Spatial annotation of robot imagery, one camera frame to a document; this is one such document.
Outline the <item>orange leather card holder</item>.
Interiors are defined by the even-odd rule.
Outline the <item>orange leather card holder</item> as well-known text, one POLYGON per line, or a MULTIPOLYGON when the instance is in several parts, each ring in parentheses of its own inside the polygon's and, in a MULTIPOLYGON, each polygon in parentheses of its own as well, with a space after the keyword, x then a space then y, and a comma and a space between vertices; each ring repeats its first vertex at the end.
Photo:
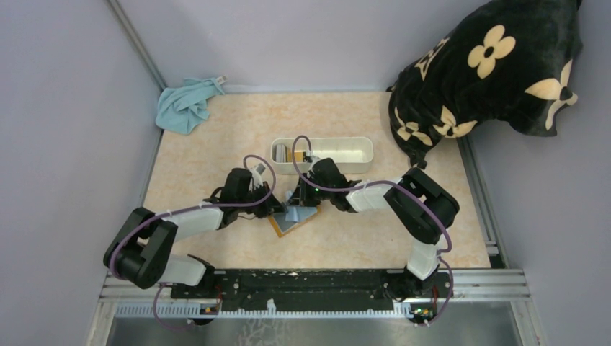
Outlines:
POLYGON ((293 207, 287 206, 287 213, 267 216, 272 229, 278 238, 288 235, 307 222, 313 220, 321 213, 321 207, 293 207))

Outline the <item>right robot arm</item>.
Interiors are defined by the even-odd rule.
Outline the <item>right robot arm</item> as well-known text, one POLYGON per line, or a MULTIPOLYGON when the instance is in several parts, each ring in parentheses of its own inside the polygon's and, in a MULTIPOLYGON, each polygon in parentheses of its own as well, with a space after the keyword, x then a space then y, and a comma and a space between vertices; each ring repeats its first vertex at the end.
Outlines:
POLYGON ((347 213, 393 211, 414 239, 406 269, 420 281, 432 277, 440 255, 452 249, 447 230, 460 205, 420 168, 395 180, 348 180, 332 159, 319 159, 300 175, 287 204, 316 207, 323 201, 347 213))

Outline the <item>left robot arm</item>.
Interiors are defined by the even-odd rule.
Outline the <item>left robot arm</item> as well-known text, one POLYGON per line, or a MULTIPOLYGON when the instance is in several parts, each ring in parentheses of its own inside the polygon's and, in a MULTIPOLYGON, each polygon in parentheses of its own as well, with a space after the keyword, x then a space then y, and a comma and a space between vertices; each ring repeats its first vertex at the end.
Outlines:
POLYGON ((272 194, 275 184, 262 177, 265 169, 263 164, 232 169, 224 186, 192 207, 165 213, 134 209, 108 246, 104 265, 117 279, 141 289, 199 285, 212 265, 194 255, 173 254, 175 242, 224 229, 245 214, 266 218, 285 211, 272 194))

